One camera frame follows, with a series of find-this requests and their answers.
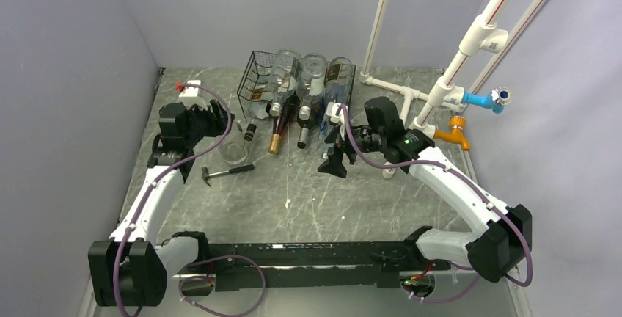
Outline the clear bottle blue medallion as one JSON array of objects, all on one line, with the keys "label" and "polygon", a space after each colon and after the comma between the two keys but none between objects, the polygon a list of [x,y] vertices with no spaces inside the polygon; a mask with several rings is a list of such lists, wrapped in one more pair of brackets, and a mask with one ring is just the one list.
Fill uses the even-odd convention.
[{"label": "clear bottle blue medallion", "polygon": [[219,155],[228,164],[237,165],[246,161],[248,150],[244,139],[244,130],[239,121],[235,121],[229,134],[217,147]]}]

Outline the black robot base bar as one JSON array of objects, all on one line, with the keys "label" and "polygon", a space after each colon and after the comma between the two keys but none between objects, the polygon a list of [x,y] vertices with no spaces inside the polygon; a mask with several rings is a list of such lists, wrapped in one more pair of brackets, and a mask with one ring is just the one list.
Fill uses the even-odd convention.
[{"label": "black robot base bar", "polygon": [[447,271],[404,241],[211,244],[209,262],[181,269],[211,279],[217,292],[246,288],[372,285],[399,288],[409,275]]}]

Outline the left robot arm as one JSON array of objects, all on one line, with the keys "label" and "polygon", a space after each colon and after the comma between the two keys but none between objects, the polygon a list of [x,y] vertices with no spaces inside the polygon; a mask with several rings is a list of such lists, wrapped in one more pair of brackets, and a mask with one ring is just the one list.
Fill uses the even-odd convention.
[{"label": "left robot arm", "polygon": [[139,194],[109,238],[93,242],[88,250],[94,297],[101,307],[155,307],[171,276],[184,267],[203,272],[211,262],[203,232],[178,232],[160,249],[155,242],[188,180],[197,158],[194,147],[205,137],[221,143],[235,116],[215,99],[207,106],[170,103],[159,109],[158,116],[159,132]]}]

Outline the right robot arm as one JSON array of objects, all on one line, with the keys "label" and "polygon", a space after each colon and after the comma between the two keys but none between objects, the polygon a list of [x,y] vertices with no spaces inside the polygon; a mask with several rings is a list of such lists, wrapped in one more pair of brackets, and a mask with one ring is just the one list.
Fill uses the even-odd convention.
[{"label": "right robot arm", "polygon": [[470,268],[496,283],[506,278],[527,287],[533,281],[533,216],[523,205],[509,206],[467,177],[418,129],[407,129],[396,105],[387,97],[368,100],[367,123],[353,126],[349,108],[331,102],[326,119],[333,129],[321,173],[346,178],[343,158],[357,159],[377,169],[400,169],[434,190],[467,223],[470,231],[459,233],[423,228],[404,250],[413,269],[432,260],[445,260]]}]

